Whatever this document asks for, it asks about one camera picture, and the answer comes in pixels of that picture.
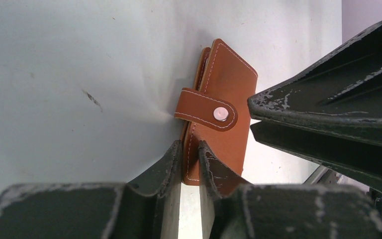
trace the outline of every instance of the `leather wallet strap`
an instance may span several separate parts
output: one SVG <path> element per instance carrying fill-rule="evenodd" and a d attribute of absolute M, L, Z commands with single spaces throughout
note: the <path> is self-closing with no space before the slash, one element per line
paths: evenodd
<path fill-rule="evenodd" d="M 225 120 L 217 120 L 216 109 L 225 109 Z M 227 131 L 238 121 L 238 111 L 229 102 L 204 95 L 202 92 L 183 88 L 179 97 L 175 118 L 192 121 L 217 131 Z"/>

